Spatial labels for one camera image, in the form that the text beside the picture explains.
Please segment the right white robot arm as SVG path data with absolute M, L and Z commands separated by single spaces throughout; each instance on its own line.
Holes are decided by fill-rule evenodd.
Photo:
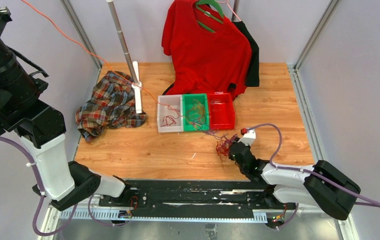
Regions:
M 240 142 L 230 147 L 229 159 L 251 182 L 266 190 L 263 200 L 272 209 L 282 203 L 301 203 L 346 220 L 361 192 L 359 185 L 324 160 L 301 167 L 271 164 L 256 158 L 250 147 Z

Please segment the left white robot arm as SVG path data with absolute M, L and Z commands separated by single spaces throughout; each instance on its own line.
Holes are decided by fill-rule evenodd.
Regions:
M 0 141 L 15 132 L 19 149 L 29 159 L 37 184 L 33 191 L 49 197 L 63 211 L 94 195 L 110 196 L 120 207 L 131 200 L 130 186 L 117 176 L 105 176 L 76 162 L 66 154 L 66 125 L 63 114 L 40 100 L 48 83 L 37 74 L 48 74 L 38 65 L 27 73 L 21 62 L 28 59 L 1 39 L 11 21 L 10 10 L 0 7 Z

